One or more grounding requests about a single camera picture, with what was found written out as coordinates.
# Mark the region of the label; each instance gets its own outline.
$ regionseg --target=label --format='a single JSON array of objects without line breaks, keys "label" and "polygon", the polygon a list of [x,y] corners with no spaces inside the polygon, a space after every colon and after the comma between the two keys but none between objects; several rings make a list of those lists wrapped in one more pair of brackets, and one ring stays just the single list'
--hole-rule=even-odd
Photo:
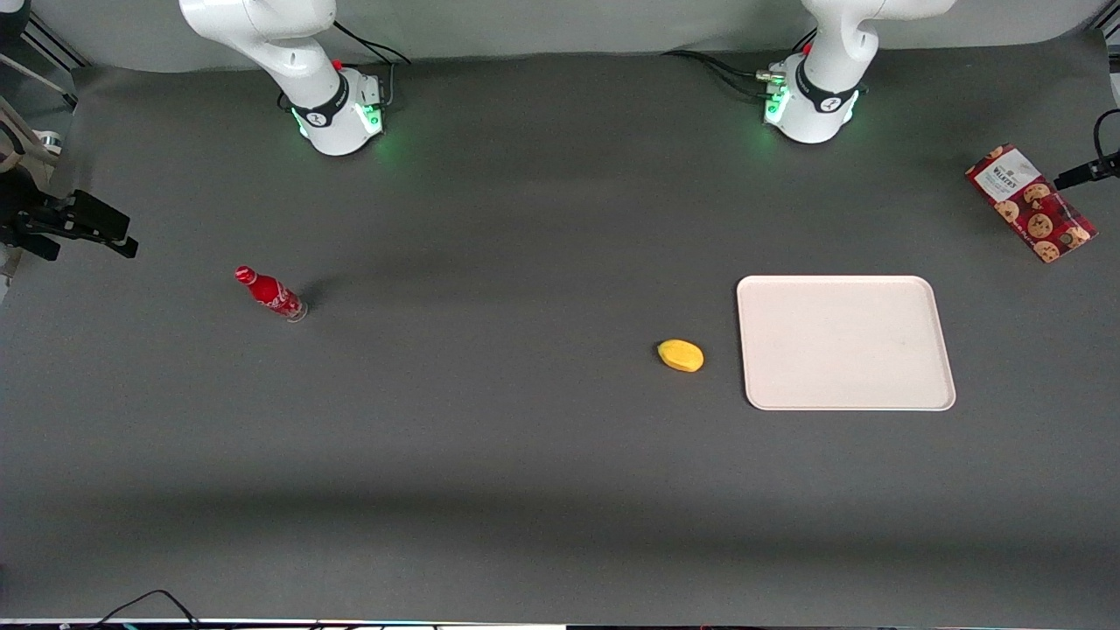
[{"label": "label", "polygon": [[1038,177],[1042,177],[1042,173],[1038,173],[1030,160],[1019,149],[1011,149],[981,170],[976,176],[976,183],[989,197],[1002,202]]}]

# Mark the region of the black clamp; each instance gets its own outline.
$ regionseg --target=black clamp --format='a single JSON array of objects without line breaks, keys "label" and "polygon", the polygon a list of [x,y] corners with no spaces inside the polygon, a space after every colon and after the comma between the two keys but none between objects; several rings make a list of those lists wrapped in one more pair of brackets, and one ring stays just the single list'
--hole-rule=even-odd
[{"label": "black clamp", "polygon": [[1061,191],[1107,177],[1120,177],[1120,151],[1066,170],[1054,179],[1054,187]]},{"label": "black clamp", "polygon": [[0,174],[0,243],[55,260],[59,244],[44,234],[101,243],[124,258],[140,244],[128,235],[129,217],[85,191],[56,198],[19,169]]}]

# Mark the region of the black cable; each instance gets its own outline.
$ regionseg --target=black cable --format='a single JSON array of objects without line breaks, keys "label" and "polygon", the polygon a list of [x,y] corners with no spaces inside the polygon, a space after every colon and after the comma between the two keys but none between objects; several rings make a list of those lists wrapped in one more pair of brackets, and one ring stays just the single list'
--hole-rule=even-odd
[{"label": "black cable", "polygon": [[1114,113],[1120,113],[1120,108],[1109,110],[1096,119],[1096,122],[1093,124],[1093,148],[1096,149],[1096,159],[1100,163],[1101,168],[1107,170],[1109,175],[1113,177],[1120,177],[1120,170],[1112,166],[1111,160],[1107,159],[1104,157],[1104,151],[1101,150],[1101,123],[1104,122],[1104,119]]},{"label": "black cable", "polygon": [[16,136],[16,132],[11,130],[11,127],[8,127],[8,123],[3,122],[2,120],[0,120],[0,131],[2,131],[3,135],[8,137],[9,140],[11,140],[11,150],[16,151],[19,155],[26,154],[26,151],[24,150],[24,142],[20,142],[19,136]]},{"label": "black cable", "polygon": [[129,608],[130,605],[132,605],[132,604],[134,604],[134,603],[137,603],[137,602],[139,602],[141,600],[144,600],[147,597],[150,597],[151,595],[155,595],[157,593],[160,594],[160,595],[164,595],[168,600],[171,600],[171,603],[175,604],[175,606],[178,608],[183,612],[183,614],[187,618],[187,622],[190,623],[192,630],[198,630],[198,618],[195,617],[194,614],[192,614],[192,612],[189,610],[187,610],[187,606],[183,605],[183,603],[179,602],[179,600],[176,600],[175,595],[168,593],[167,591],[165,591],[162,589],[156,589],[155,591],[148,591],[147,593],[144,593],[143,595],[140,595],[139,597],[132,600],[131,602],[129,602],[127,604],[121,604],[121,605],[114,608],[113,610],[111,610],[109,612],[109,614],[106,614],[105,617],[102,617],[101,621],[94,623],[90,628],[101,628],[106,621],[109,621],[110,619],[116,617],[116,613],[119,613],[122,610]]},{"label": "black cable", "polygon": [[816,37],[816,29],[814,28],[813,30],[810,30],[805,35],[802,35],[801,39],[799,39],[797,43],[793,45],[793,48],[790,48],[790,52],[800,53],[801,49],[804,48],[805,45],[812,41],[815,37]]},{"label": "black cable", "polygon": [[735,76],[746,76],[746,77],[749,77],[749,78],[754,78],[755,77],[755,73],[753,73],[753,72],[747,72],[745,70],[739,70],[739,68],[737,68],[735,66],[730,66],[730,65],[728,65],[728,64],[726,64],[726,63],[717,59],[716,57],[712,57],[711,55],[704,55],[703,53],[697,53],[696,50],[669,50],[668,53],[662,53],[662,54],[663,55],[669,55],[671,57],[688,57],[690,59],[697,59],[697,61],[702,62],[704,64],[708,64],[708,65],[711,65],[711,66],[716,66],[719,70],[722,70],[724,72],[728,72],[730,74],[734,74]]},{"label": "black cable", "polygon": [[41,43],[39,43],[39,40],[36,39],[34,35],[31,35],[30,33],[27,33],[25,30],[24,31],[24,37],[28,38],[31,41],[31,44],[35,45],[36,49],[39,52],[40,55],[46,55],[46,56],[50,57],[52,59],[55,61],[56,64],[58,64],[58,67],[65,68],[66,72],[69,72],[69,66],[66,65],[66,63],[63,62],[62,59],[59,59],[57,56],[55,56],[55,54],[52,53],[46,46],[44,46]]},{"label": "black cable", "polygon": [[[381,48],[382,50],[389,50],[390,53],[392,53],[392,54],[396,55],[398,57],[400,57],[402,62],[404,62],[404,63],[407,63],[409,65],[412,65],[412,59],[405,57],[400,52],[398,52],[398,50],[395,50],[393,48],[390,48],[389,46],[385,46],[384,44],[377,44],[376,41],[370,41],[368,39],[364,39],[362,37],[358,37],[357,35],[354,35],[354,33],[351,29],[348,29],[345,26],[340,25],[337,20],[335,21],[335,28],[337,28],[338,30],[340,30],[340,31],[345,33],[346,35],[348,35],[352,39],[354,39],[356,41],[361,41],[362,44],[365,45],[366,48],[370,48],[371,46],[374,46],[374,47]],[[381,58],[383,58],[383,59],[385,59],[385,57],[381,53],[377,53],[377,56],[381,57]],[[392,63],[392,62],[390,62],[389,59],[385,59],[385,63],[389,64],[389,63]]]},{"label": "black cable", "polygon": [[724,74],[722,72],[720,72],[720,70],[721,68],[726,68],[727,72],[730,72],[735,76],[740,76],[740,77],[748,77],[748,76],[749,77],[754,77],[754,73],[747,73],[745,71],[740,71],[738,68],[731,67],[731,66],[725,64],[724,62],[720,62],[719,59],[717,59],[715,57],[710,57],[708,55],[704,55],[703,53],[697,53],[697,52],[693,52],[693,50],[669,50],[666,53],[662,53],[662,55],[666,55],[666,56],[670,56],[670,57],[684,57],[684,58],[689,58],[689,59],[697,59],[698,62],[702,63],[704,65],[704,67],[707,67],[709,71],[711,71],[711,73],[716,75],[716,78],[719,78],[721,82],[724,82],[725,85],[727,85],[731,90],[735,90],[739,94],[743,94],[745,96],[750,96],[750,98],[765,98],[765,96],[767,96],[767,94],[765,94],[763,92],[755,92],[755,91],[752,91],[752,90],[747,90],[746,87],[744,87],[744,86],[739,85],[738,83],[736,83],[735,81],[732,81],[731,77],[729,77],[726,74]]},{"label": "black cable", "polygon": [[41,33],[43,35],[46,35],[47,39],[54,41],[55,46],[58,46],[59,50],[62,50],[63,53],[66,53],[67,57],[74,59],[74,63],[77,64],[77,67],[86,67],[86,64],[82,63],[82,59],[77,58],[77,55],[75,55],[74,53],[72,53],[69,50],[69,48],[67,48],[66,46],[63,45],[62,41],[55,39],[55,36],[50,35],[50,31],[48,31],[47,29],[43,28],[43,25],[40,25],[38,21],[36,21],[36,19],[35,19],[34,16],[28,21],[30,21],[31,25],[35,28],[39,29],[39,33]]}]

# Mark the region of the bottle cap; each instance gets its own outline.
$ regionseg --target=bottle cap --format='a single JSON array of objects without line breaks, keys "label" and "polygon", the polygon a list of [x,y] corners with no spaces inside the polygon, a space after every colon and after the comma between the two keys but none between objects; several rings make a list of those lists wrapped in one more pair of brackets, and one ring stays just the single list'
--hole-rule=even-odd
[{"label": "bottle cap", "polygon": [[251,285],[256,281],[256,271],[253,271],[249,267],[242,265],[237,267],[237,270],[233,272],[233,277],[237,278],[237,281],[243,285]]}]

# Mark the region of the cookie bag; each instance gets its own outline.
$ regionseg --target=cookie bag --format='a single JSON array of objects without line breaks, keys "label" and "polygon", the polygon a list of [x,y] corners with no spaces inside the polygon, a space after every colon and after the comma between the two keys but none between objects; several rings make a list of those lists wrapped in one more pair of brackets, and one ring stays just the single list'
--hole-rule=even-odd
[{"label": "cookie bag", "polygon": [[964,175],[1043,262],[1054,262],[1096,235],[1015,145],[1001,145]]}]

